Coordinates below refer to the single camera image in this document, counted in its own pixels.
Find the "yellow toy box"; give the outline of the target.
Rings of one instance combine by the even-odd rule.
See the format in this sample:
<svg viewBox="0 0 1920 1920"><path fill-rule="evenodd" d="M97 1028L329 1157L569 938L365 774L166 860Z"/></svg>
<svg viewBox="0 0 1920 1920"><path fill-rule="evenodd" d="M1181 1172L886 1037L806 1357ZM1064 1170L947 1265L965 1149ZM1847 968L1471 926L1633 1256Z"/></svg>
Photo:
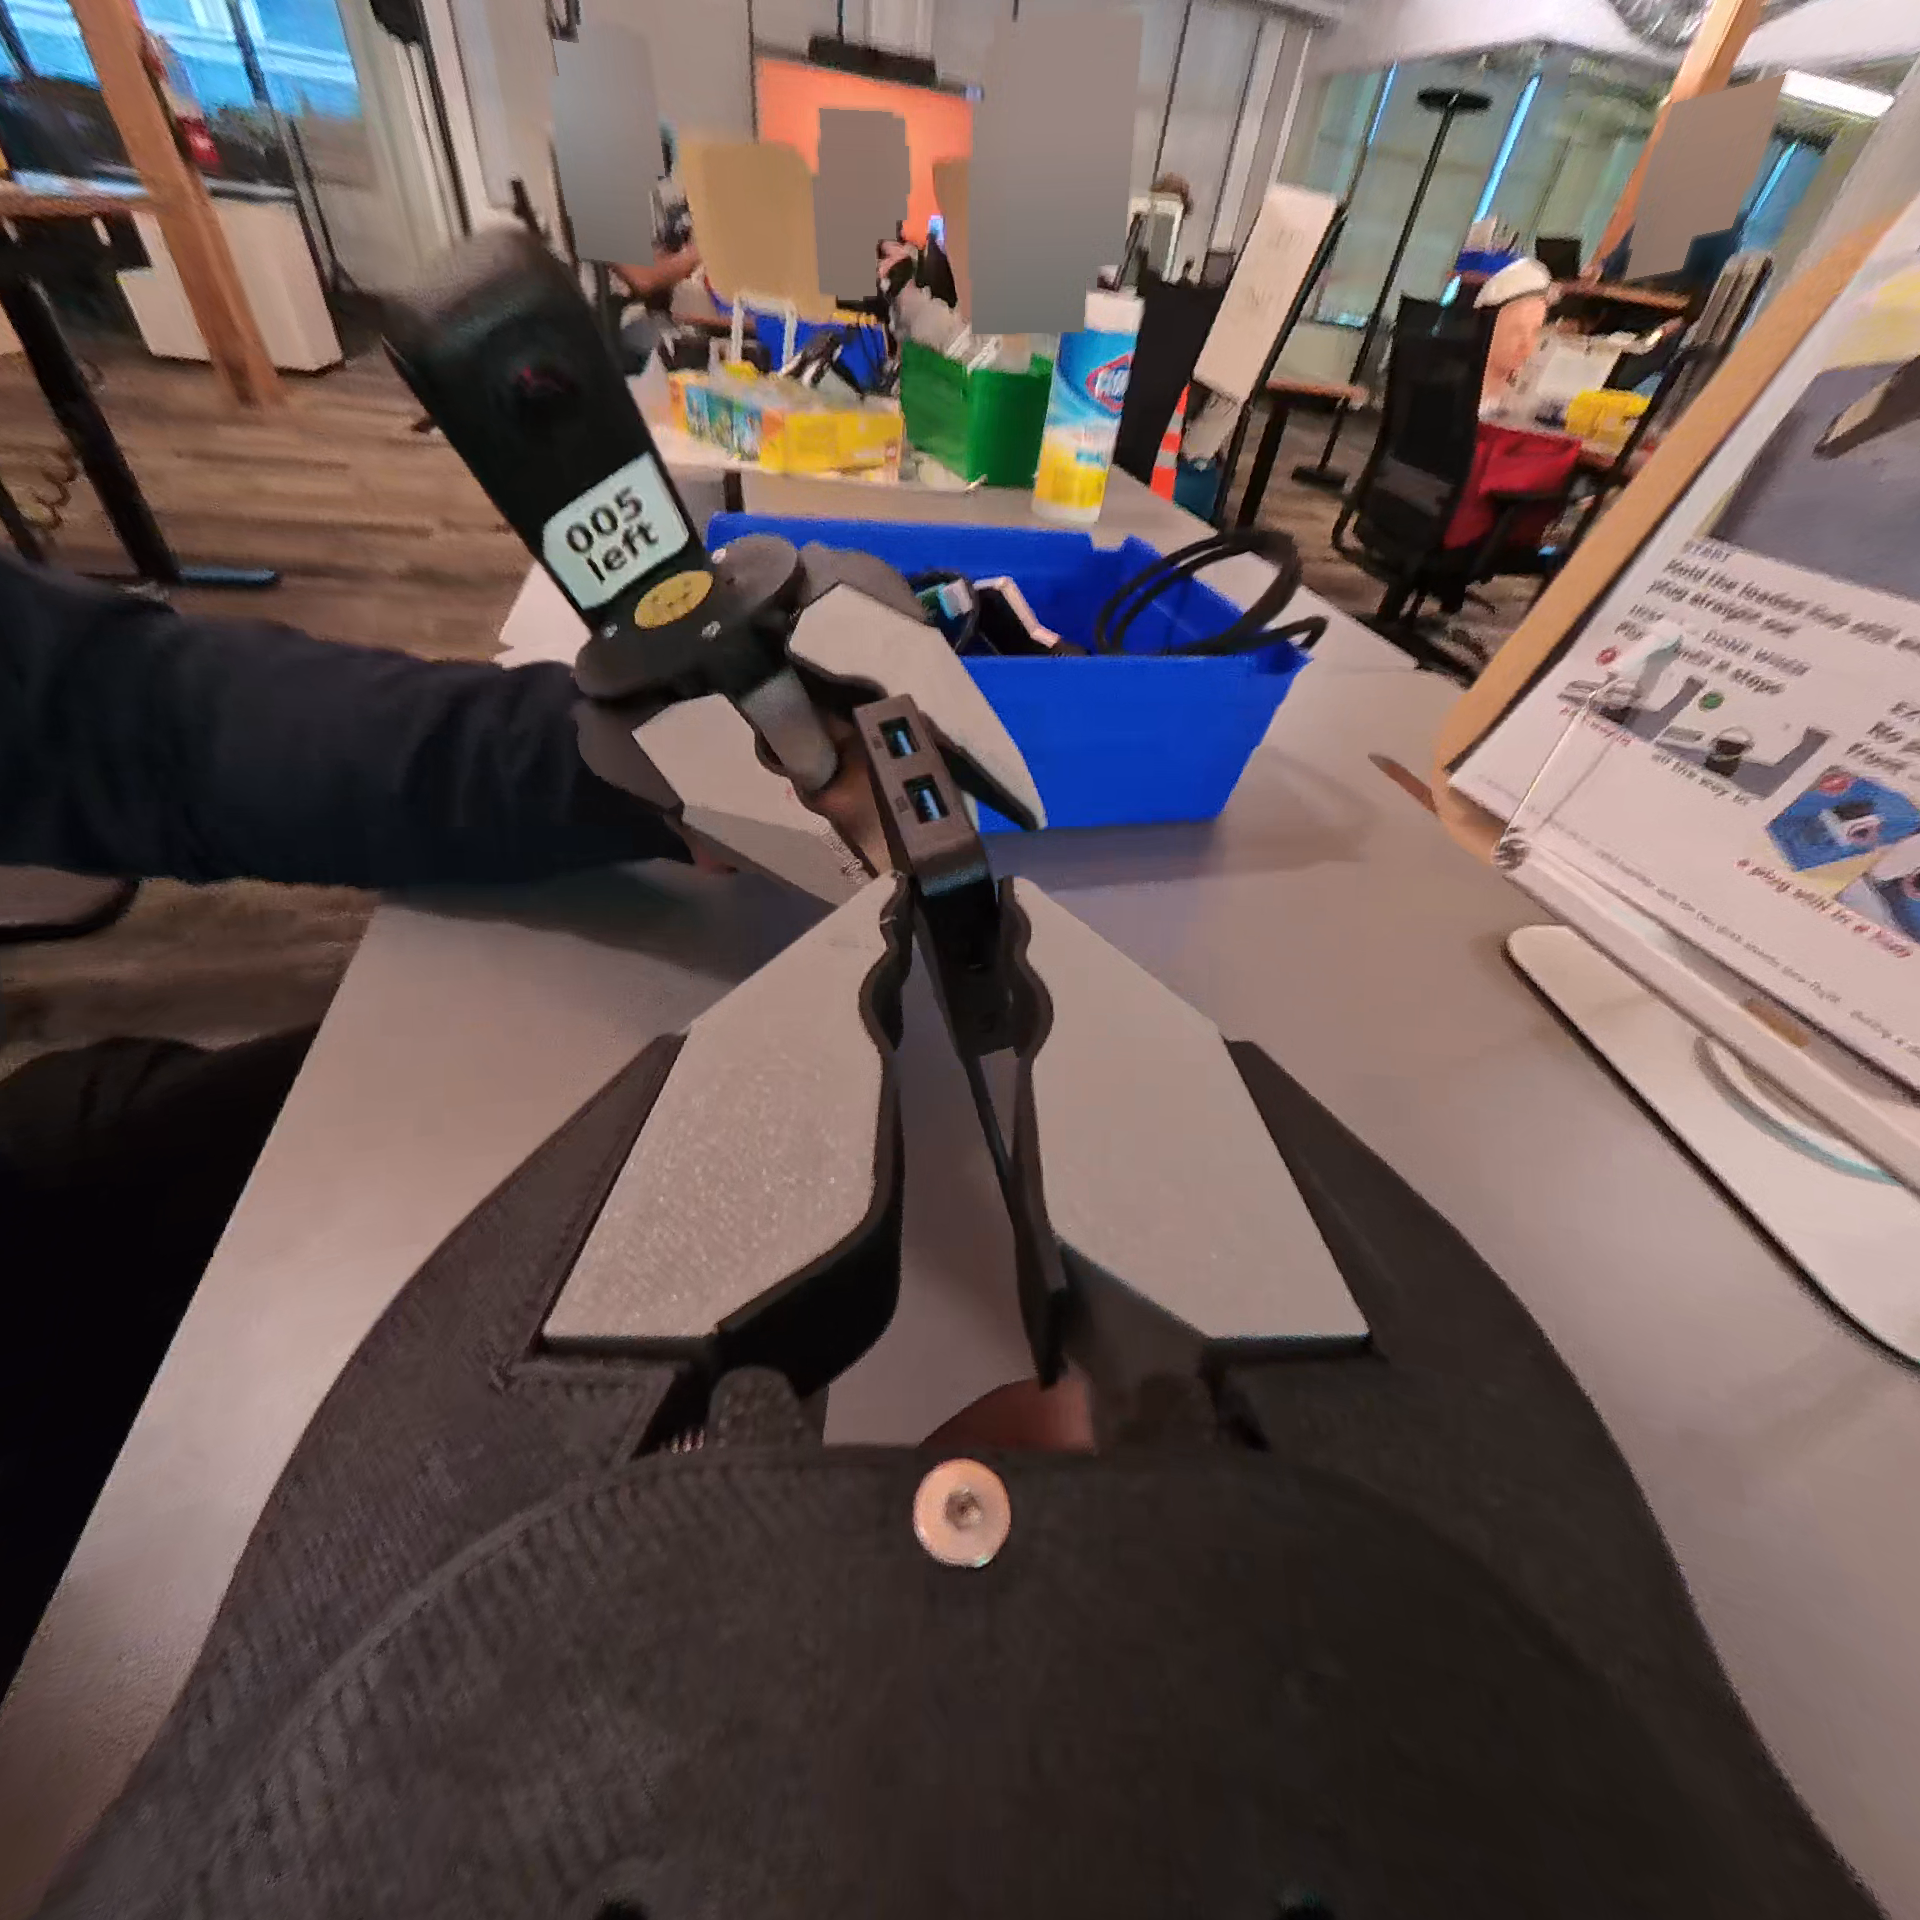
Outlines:
<svg viewBox="0 0 1920 1920"><path fill-rule="evenodd" d="M737 464L806 478L899 478L906 421L896 399L738 370L675 370L666 392L675 428Z"/></svg>

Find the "orange wall screen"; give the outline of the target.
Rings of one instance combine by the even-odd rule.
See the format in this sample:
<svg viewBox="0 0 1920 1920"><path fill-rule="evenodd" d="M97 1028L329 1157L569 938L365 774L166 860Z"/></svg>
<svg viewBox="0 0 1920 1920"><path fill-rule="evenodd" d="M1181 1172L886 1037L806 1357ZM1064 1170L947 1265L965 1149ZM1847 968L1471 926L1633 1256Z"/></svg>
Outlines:
<svg viewBox="0 0 1920 1920"><path fill-rule="evenodd" d="M962 92L873 79L782 54L758 54L753 76L760 136L797 148L811 169L827 108L899 114L918 173L937 159L973 156L975 104Z"/></svg>

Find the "blue bag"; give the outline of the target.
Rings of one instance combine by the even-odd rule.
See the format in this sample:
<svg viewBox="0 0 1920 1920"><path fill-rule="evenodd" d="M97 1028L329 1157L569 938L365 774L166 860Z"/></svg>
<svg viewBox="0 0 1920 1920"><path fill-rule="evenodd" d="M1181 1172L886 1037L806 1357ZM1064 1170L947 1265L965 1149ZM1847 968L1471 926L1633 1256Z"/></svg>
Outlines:
<svg viewBox="0 0 1920 1920"><path fill-rule="evenodd" d="M806 319L792 301L720 295L713 301L744 343L765 349L773 373L815 388L838 382L862 398L896 394L896 338L873 301L838 305L827 319Z"/></svg>

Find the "white wipes canister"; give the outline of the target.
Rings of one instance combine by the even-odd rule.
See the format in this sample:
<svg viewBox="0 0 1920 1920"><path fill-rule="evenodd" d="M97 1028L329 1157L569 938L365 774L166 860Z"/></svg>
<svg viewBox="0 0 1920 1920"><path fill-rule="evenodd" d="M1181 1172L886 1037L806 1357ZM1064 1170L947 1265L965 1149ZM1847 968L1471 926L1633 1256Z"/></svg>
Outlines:
<svg viewBox="0 0 1920 1920"><path fill-rule="evenodd" d="M1032 489L1039 516L1071 525L1101 519L1144 310L1135 293L1093 289L1085 324L1062 336Z"/></svg>

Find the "blue plastic bin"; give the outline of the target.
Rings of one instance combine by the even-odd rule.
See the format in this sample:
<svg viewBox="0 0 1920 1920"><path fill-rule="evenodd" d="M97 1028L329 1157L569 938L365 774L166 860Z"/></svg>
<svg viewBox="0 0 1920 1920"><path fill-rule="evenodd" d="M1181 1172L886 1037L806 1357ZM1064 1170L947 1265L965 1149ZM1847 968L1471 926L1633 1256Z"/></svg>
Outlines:
<svg viewBox="0 0 1920 1920"><path fill-rule="evenodd" d="M710 542L770 535L870 554L911 583L1011 577L1054 656L960 662L1013 733L1054 826L1205 823L1225 806L1329 625L1297 543L1266 528L1162 554L1041 525L720 511Z"/></svg>

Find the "black usb hub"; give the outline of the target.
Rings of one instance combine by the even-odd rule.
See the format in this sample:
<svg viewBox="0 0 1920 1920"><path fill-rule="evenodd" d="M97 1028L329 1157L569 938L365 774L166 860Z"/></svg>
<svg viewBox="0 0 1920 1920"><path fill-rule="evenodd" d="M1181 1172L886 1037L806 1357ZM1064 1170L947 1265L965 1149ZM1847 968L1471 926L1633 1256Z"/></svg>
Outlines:
<svg viewBox="0 0 1920 1920"><path fill-rule="evenodd" d="M853 726L953 1042L970 1057L1006 1048L1013 989L1003 970L1001 894L962 785L931 721L906 694L858 706Z"/></svg>

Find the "wooden post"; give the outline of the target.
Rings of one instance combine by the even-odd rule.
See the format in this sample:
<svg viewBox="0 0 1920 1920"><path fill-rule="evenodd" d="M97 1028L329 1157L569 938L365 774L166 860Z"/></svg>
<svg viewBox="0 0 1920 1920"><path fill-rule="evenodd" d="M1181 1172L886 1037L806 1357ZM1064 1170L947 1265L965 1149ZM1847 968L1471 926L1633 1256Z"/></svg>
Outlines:
<svg viewBox="0 0 1920 1920"><path fill-rule="evenodd" d="M241 288L201 169L185 153L133 2L74 2L106 108L142 181L200 321L208 360L250 410L286 406L281 376Z"/></svg>

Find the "white tablet stand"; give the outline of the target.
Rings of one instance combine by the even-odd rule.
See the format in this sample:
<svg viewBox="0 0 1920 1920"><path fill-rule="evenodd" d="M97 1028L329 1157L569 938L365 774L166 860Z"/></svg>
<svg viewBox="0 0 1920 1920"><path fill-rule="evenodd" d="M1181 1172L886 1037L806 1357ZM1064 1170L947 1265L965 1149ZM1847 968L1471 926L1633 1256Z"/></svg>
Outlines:
<svg viewBox="0 0 1920 1920"><path fill-rule="evenodd" d="M1547 922L1512 968L1842 1324L1919 1364L1917 1093L1563 857L1495 869Z"/></svg>

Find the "white cabinet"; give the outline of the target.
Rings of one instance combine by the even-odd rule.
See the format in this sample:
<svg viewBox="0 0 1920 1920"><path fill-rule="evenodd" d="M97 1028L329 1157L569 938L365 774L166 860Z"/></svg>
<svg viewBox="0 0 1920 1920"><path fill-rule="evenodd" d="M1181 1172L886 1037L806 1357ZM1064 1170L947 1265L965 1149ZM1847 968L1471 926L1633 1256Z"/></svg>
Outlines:
<svg viewBox="0 0 1920 1920"><path fill-rule="evenodd" d="M322 374L339 367L346 349L296 194L248 184L218 189L210 202L275 367L294 374ZM118 281L137 338L161 360L203 365L208 349L158 217L137 210L133 221L149 263L141 270L121 270Z"/></svg>

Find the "white sign board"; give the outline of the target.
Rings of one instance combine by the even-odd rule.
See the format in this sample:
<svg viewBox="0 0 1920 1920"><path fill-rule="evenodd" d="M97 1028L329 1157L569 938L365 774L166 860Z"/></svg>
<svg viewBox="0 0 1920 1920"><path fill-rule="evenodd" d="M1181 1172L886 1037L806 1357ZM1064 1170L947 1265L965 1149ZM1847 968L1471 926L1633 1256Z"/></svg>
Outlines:
<svg viewBox="0 0 1920 1920"><path fill-rule="evenodd" d="M1265 191L1191 373L1208 394L1235 401L1257 394L1341 213L1337 198L1304 184L1273 183Z"/></svg>

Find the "black desk leg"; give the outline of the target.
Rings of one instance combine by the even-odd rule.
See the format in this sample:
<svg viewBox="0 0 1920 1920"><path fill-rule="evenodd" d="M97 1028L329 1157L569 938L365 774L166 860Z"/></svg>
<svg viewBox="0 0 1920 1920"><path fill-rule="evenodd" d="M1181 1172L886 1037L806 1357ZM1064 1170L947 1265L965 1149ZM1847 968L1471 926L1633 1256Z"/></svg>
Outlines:
<svg viewBox="0 0 1920 1920"><path fill-rule="evenodd" d="M63 429L88 486L104 506L113 540L126 558L121 570L94 570L104 585L142 592L210 589L273 592L281 573L273 567L191 565L178 558L152 500L137 481L128 455L115 437L88 373L67 341L54 298L51 276L101 271L111 245L98 234L80 239L85 224L115 213L101 196L38 196L6 191L2 215L2 305L19 338L39 394Z"/></svg>

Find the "red bag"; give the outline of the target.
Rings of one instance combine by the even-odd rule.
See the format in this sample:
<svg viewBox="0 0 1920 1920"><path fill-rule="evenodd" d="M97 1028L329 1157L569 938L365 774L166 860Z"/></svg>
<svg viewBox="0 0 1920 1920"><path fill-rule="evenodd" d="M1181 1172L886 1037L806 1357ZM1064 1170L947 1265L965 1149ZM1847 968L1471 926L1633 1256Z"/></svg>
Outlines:
<svg viewBox="0 0 1920 1920"><path fill-rule="evenodd" d="M1583 440L1505 422L1480 422L1469 481L1442 550L1517 558L1543 543L1577 478Z"/></svg>

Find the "person's left hand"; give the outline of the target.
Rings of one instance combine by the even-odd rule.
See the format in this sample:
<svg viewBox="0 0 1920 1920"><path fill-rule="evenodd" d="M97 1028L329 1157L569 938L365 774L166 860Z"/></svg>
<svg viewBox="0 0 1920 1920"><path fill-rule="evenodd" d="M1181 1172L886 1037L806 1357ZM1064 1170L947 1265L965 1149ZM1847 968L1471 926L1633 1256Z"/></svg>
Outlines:
<svg viewBox="0 0 1920 1920"><path fill-rule="evenodd" d="M838 832L838 836L858 852L865 871L873 877L895 869L880 808L873 796L873 781L862 764L847 759L834 780L819 791L806 796L806 805Z"/></svg>

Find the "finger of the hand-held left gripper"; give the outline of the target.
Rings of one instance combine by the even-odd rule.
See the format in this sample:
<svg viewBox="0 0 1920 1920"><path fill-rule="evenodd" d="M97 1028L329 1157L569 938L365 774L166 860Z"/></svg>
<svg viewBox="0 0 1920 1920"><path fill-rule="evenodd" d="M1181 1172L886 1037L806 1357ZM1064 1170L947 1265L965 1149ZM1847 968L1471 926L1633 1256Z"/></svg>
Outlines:
<svg viewBox="0 0 1920 1920"><path fill-rule="evenodd" d="M831 718L911 700L962 791L1021 829L1050 823L1041 785L995 706L943 630L861 583L806 596L797 585L749 592L749 633L770 673L749 692L760 759L806 800L839 769Z"/></svg>
<svg viewBox="0 0 1920 1920"><path fill-rule="evenodd" d="M873 871L827 817L760 757L750 721L723 696L670 704L634 730L637 749L680 798L680 817L725 863L845 904Z"/></svg>

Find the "printed instruction sheet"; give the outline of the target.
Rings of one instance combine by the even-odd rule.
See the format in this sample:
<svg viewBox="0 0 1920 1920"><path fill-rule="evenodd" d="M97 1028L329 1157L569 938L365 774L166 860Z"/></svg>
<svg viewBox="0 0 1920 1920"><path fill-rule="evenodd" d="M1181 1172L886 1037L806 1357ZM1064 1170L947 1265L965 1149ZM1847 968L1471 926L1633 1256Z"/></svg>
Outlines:
<svg viewBox="0 0 1920 1920"><path fill-rule="evenodd" d="M1917 1093L1917 239L1457 788Z"/></svg>

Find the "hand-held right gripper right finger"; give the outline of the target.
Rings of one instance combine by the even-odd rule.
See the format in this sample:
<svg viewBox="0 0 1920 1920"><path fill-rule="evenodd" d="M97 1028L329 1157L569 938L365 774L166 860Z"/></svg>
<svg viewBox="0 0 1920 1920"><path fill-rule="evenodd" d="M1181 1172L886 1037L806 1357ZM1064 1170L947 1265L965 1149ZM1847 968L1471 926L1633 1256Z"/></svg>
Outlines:
<svg viewBox="0 0 1920 1920"><path fill-rule="evenodd" d="M1000 888L1001 1192L1046 1381L1360 1352L1360 1303L1246 1077L1253 1052L1033 879Z"/></svg>

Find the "black floor lamp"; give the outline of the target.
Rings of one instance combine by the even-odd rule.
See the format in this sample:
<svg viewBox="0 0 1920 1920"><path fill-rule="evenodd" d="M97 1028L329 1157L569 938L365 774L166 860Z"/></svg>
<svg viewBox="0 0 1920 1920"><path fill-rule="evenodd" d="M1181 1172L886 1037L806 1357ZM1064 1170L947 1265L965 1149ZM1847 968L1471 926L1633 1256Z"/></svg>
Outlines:
<svg viewBox="0 0 1920 1920"><path fill-rule="evenodd" d="M1375 376L1397 298L1445 289L1498 144L1490 92L1437 78L1413 86L1415 78L1390 76L1329 274L1327 319L1357 321L1344 365L1353 384Z"/></svg>

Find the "black office chair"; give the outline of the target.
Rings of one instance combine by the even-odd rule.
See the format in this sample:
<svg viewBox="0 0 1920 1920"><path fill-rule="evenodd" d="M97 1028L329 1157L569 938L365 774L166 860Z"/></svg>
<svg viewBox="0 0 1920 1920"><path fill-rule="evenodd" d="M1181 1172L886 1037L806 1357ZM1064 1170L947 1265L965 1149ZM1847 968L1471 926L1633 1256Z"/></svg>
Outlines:
<svg viewBox="0 0 1920 1920"><path fill-rule="evenodd" d="M1541 585L1554 573L1552 529L1573 489L1535 550L1499 559L1442 550L1469 481L1477 424L1512 424L1499 418L1503 399L1541 338L1550 293L1545 286L1490 303L1437 305L1432 316L1415 301L1403 303L1377 442L1335 516L1333 549L1381 589L1368 618L1373 630L1418 665L1469 662L1450 642L1450 625L1477 589L1499 581Z"/></svg>

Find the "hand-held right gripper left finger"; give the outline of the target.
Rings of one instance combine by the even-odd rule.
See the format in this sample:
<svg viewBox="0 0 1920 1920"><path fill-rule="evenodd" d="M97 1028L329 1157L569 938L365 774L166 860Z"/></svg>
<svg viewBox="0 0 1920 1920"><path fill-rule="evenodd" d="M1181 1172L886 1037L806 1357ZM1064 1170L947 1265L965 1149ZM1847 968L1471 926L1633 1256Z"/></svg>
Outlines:
<svg viewBox="0 0 1920 1920"><path fill-rule="evenodd" d="M704 1009L551 1303L554 1352L827 1386L895 1319L907 888L871 879Z"/></svg>

